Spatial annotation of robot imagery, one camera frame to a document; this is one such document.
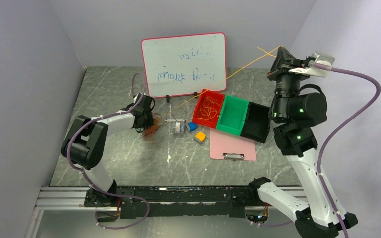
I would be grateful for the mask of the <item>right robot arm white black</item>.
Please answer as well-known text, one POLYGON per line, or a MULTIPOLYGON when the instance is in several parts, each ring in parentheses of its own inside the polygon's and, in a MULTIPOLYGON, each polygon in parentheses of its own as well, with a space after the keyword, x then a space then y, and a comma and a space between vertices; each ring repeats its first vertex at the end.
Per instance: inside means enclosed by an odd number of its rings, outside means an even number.
POLYGON ((301 201, 277 187, 271 180, 254 179, 248 191, 253 205, 264 203, 286 215, 303 238, 335 238, 358 223, 338 201, 319 161, 319 144, 312 128, 327 120, 327 98, 315 84, 301 85, 310 76, 326 77, 310 63, 331 66, 334 58, 314 53, 305 59, 294 57, 285 47, 277 49, 268 79, 275 82, 269 118, 276 123, 274 140, 295 170, 306 195, 301 201))

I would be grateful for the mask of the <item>green plastic bin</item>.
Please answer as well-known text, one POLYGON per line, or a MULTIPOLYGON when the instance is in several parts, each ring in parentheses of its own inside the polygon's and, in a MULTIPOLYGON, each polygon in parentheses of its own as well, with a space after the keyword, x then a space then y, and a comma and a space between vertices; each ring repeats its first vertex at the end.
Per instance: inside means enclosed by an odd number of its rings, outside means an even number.
POLYGON ((216 129, 240 136, 248 106, 248 100, 226 95, 216 129))

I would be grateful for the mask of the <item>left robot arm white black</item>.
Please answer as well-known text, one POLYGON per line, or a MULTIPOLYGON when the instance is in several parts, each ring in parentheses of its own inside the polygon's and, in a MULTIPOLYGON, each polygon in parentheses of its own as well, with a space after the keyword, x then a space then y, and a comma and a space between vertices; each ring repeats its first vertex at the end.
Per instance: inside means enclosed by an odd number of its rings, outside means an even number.
POLYGON ((140 93, 133 103, 115 113, 93 118, 80 115, 64 139, 61 155, 84 176, 105 206, 115 204, 118 198, 117 184, 101 161, 107 137, 124 130, 142 132, 153 126, 154 105, 154 98, 140 93))

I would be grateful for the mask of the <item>black plastic bin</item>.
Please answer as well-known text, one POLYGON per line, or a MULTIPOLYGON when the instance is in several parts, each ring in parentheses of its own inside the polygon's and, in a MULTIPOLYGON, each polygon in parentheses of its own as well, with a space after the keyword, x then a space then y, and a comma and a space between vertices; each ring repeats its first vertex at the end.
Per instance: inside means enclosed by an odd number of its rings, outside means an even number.
POLYGON ((269 109, 268 106, 249 102, 240 136, 265 143, 270 132, 269 109))

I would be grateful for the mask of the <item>red plastic bin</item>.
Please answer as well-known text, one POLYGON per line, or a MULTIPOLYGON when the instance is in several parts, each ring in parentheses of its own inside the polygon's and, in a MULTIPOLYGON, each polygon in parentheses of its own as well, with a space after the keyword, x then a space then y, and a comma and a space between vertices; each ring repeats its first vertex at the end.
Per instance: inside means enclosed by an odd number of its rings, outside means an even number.
POLYGON ((203 89, 195 107, 192 122, 215 129, 225 101, 225 94, 203 89))

